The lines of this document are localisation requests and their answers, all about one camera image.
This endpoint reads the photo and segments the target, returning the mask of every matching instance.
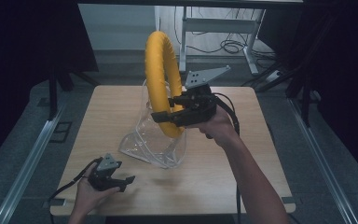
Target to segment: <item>table top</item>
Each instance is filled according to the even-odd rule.
[[[227,95],[235,105],[241,138],[272,186],[294,212],[292,193],[269,135],[255,92],[247,87],[212,88]],[[214,140],[198,130],[186,130],[186,156],[173,169],[161,169],[118,151],[123,137],[134,131],[141,109],[140,86],[99,86],[77,134],[59,187],[69,183],[90,161],[112,154],[122,165],[113,178],[135,175],[126,191],[106,199],[91,214],[102,216],[235,214],[236,182],[227,157]],[[76,185],[56,198],[64,206],[51,206],[55,216],[71,214]]]

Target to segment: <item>clear plastic bag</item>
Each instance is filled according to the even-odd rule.
[[[170,97],[168,83],[166,83],[166,89]],[[127,134],[121,140],[119,151],[161,168],[177,167],[186,154],[186,130],[180,137],[170,138],[153,121],[151,113],[153,110],[144,82],[139,121],[134,132]]]

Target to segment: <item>yellow foam ring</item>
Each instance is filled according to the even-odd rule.
[[[163,32],[156,31],[148,37],[145,51],[146,85],[150,104],[154,112],[172,113],[182,110],[183,108],[179,105],[173,109],[170,108],[164,71],[168,76],[171,97],[181,95],[182,82],[172,43]],[[158,125],[164,134],[171,138],[179,137],[184,130],[183,127],[176,127],[171,122],[162,122]]]

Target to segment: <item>aluminum rail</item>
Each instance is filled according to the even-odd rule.
[[[293,99],[288,99],[288,103],[292,108],[293,113],[296,116],[296,121],[301,129],[301,132],[304,134],[304,137],[307,140],[308,145],[310,146],[310,151],[319,166],[319,169],[324,177],[324,181],[327,184],[327,187],[330,190],[334,200],[336,201],[339,212],[345,220],[345,223],[352,224],[358,223],[358,219],[353,212],[351,203],[348,200],[343,188],[339,185],[336,177],[331,170],[324,153],[319,147],[318,142],[316,141],[315,136],[313,135],[310,127],[307,127],[305,122],[300,116],[300,108],[298,104]]]
[[[13,182],[13,185],[11,186],[6,198],[2,202],[0,207],[0,224],[8,223],[10,221],[22,194],[34,173],[34,169],[36,168],[40,158],[43,155],[43,152],[45,151],[48,140],[50,139],[58,121],[60,120],[62,111],[66,107],[68,97],[69,93],[62,93],[60,101],[58,102],[56,116],[52,120],[46,121],[46,124],[37,137],[34,146],[30,151],[30,154],[28,155],[25,163],[22,165],[16,180]]]

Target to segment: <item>human arm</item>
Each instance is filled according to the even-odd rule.
[[[253,223],[288,223],[282,201],[252,154],[235,132],[224,109],[217,107],[209,121],[190,125],[213,137],[227,155],[241,192],[243,204]]]
[[[98,205],[98,203],[109,195],[112,195],[120,191],[119,187],[107,189],[105,191],[98,191],[92,187],[89,183],[87,176],[90,175],[91,170],[95,167],[96,163],[84,174],[84,178],[81,178],[77,184],[77,193],[75,206],[69,217],[69,224],[84,223],[86,215]]]

